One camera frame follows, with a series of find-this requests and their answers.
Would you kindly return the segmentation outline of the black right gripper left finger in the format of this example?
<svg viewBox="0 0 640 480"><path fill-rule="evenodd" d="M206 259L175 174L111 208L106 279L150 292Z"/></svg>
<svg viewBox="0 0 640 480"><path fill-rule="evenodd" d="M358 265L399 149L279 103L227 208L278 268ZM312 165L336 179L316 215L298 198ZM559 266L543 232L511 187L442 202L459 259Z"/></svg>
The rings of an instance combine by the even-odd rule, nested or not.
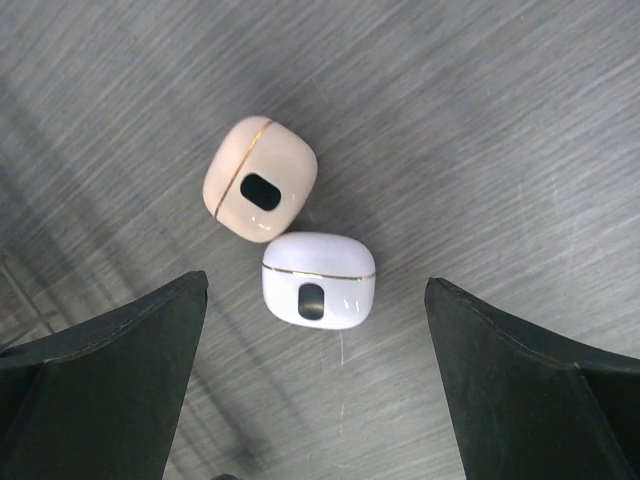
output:
<svg viewBox="0 0 640 480"><path fill-rule="evenodd" d="M5 479L159 479L207 308L205 273L1 355Z"/></svg>

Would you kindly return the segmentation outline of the white earbud charging case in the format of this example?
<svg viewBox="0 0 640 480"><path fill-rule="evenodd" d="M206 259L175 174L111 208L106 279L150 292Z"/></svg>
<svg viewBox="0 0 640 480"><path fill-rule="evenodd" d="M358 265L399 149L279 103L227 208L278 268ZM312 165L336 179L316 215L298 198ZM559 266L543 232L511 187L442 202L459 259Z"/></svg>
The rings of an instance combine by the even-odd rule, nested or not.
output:
<svg viewBox="0 0 640 480"><path fill-rule="evenodd" d="M358 240L287 233L268 244L261 266L265 304L284 322L347 330L363 323L372 310L376 265Z"/></svg>

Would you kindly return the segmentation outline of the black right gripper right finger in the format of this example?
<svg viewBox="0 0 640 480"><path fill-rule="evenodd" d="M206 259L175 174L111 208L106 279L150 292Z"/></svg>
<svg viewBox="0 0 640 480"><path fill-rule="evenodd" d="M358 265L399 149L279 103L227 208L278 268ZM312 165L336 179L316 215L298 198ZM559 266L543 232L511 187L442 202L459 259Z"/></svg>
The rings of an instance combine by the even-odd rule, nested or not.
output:
<svg viewBox="0 0 640 480"><path fill-rule="evenodd" d="M424 303L469 479L636 479L639 361L499 310L444 278Z"/></svg>

